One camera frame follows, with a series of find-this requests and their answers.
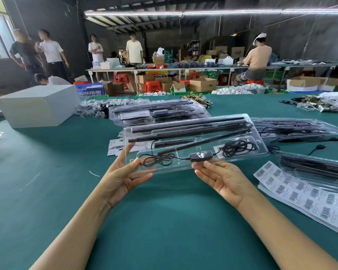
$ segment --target left hand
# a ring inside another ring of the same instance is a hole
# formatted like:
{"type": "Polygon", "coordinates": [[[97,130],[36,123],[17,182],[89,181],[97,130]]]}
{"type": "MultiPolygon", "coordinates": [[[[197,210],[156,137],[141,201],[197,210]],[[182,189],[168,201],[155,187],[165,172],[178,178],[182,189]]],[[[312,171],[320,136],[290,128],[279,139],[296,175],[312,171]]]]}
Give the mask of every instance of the left hand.
{"type": "Polygon", "coordinates": [[[134,187],[153,177],[152,172],[154,169],[132,173],[137,167],[139,167],[139,158],[127,165],[124,165],[126,155],[130,152],[133,146],[134,144],[129,144],[122,150],[96,187],[112,208],[134,187]]]}

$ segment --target white shirt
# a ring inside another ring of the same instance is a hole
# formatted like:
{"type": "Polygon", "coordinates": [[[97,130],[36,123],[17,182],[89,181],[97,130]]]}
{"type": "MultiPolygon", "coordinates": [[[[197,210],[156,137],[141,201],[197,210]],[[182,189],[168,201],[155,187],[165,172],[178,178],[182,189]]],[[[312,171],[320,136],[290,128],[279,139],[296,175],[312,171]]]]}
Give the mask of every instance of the white shirt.
{"type": "Polygon", "coordinates": [[[141,51],[143,51],[143,49],[139,41],[135,42],[132,42],[131,40],[127,41],[126,51],[129,53],[130,63],[142,63],[141,51]]]}
{"type": "Polygon", "coordinates": [[[46,61],[48,63],[56,63],[62,61],[60,52],[64,52],[64,50],[60,47],[58,42],[54,42],[52,40],[49,40],[47,42],[43,41],[39,44],[39,47],[42,51],[44,51],[46,61]]]}
{"type": "Polygon", "coordinates": [[[48,81],[49,81],[48,85],[71,85],[70,82],[60,77],[51,76],[51,77],[48,77],[48,81]]]}
{"type": "MultiPolygon", "coordinates": [[[[94,49],[97,49],[97,48],[99,48],[98,50],[104,52],[103,47],[98,42],[91,42],[89,44],[89,52],[90,52],[90,50],[94,50],[94,49]]],[[[94,62],[95,61],[99,61],[101,63],[104,62],[103,54],[92,54],[92,55],[93,55],[93,61],[94,62]]]]}

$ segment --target clear plastic tray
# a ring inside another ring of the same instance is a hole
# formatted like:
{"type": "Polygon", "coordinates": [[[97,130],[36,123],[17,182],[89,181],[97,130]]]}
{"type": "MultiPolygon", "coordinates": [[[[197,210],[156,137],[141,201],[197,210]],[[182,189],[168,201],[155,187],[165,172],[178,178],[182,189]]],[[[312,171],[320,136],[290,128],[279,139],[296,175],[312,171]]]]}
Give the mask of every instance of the clear plastic tray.
{"type": "Polygon", "coordinates": [[[139,157],[139,169],[155,168],[155,173],[189,169],[204,160],[233,162],[268,154],[247,114],[126,127],[123,138],[137,145],[126,163],[139,157]]]}
{"type": "Polygon", "coordinates": [[[288,180],[304,180],[312,185],[338,191],[338,161],[280,152],[279,167],[288,180]]]}
{"type": "Polygon", "coordinates": [[[285,139],[338,135],[338,127],[318,119],[252,118],[266,143],[285,139]]]}
{"type": "Polygon", "coordinates": [[[123,127],[203,117],[210,117],[210,114],[203,105],[192,99],[153,101],[109,108],[109,119],[123,127]]]}

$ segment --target hand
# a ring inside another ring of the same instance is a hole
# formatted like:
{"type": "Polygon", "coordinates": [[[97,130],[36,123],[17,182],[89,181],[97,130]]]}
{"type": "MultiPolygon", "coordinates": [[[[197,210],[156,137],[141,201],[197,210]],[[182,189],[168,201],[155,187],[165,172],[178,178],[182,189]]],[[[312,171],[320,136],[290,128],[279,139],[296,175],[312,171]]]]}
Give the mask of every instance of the hand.
{"type": "Polygon", "coordinates": [[[212,163],[193,163],[195,174],[238,209],[246,197],[259,193],[241,170],[231,163],[213,158],[212,163]]]}
{"type": "Polygon", "coordinates": [[[139,158],[124,165],[126,155],[133,146],[134,144],[129,144],[122,150],[96,187],[111,207],[114,207],[134,187],[153,177],[152,172],[155,169],[132,173],[140,164],[139,158]]]}

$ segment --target teal table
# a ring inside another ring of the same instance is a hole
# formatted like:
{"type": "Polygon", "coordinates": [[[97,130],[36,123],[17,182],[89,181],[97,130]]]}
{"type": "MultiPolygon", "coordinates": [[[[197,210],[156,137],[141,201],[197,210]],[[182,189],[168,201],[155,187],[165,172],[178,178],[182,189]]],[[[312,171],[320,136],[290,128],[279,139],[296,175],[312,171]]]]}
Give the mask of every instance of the teal table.
{"type": "MultiPolygon", "coordinates": [[[[338,126],[338,114],[278,103],[293,95],[207,95],[212,115],[318,118],[338,126]]],[[[158,99],[174,99],[163,96],[158,99]]],[[[0,269],[27,269],[69,222],[114,157],[110,139],[121,130],[102,118],[72,116],[58,127],[13,130],[0,121],[0,269]]],[[[338,142],[314,156],[338,160],[338,142]]],[[[316,144],[280,145],[308,154],[316,144]]],[[[274,156],[236,164],[253,173],[274,156]]],[[[338,233],[269,200],[338,260],[338,233]]],[[[279,269],[240,214],[193,170],[154,176],[117,204],[104,222],[87,269],[279,269]]]]}

